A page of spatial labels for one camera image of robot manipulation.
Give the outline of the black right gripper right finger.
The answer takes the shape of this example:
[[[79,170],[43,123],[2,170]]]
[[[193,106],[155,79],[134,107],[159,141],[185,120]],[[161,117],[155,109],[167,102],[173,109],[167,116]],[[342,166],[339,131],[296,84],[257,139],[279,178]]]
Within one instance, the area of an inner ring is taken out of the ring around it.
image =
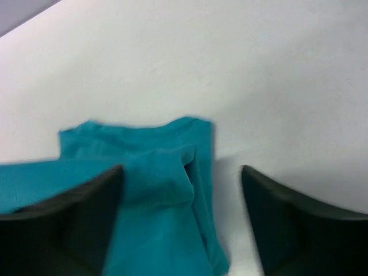
[[[367,215],[244,165],[241,188],[264,275],[367,275]]]

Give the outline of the teal blue t-shirt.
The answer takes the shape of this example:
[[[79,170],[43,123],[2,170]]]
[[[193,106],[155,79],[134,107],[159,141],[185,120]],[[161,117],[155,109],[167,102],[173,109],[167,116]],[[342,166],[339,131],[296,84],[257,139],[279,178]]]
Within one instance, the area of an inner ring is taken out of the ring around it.
[[[87,121],[61,131],[60,156],[1,166],[1,215],[123,168],[102,275],[225,275],[212,208],[212,124],[156,128]]]

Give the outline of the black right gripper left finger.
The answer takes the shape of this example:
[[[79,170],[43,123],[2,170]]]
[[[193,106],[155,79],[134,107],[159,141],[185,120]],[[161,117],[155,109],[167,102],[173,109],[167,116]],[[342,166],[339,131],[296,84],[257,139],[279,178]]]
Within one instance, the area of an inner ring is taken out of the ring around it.
[[[1,215],[1,275],[102,275],[123,168]]]

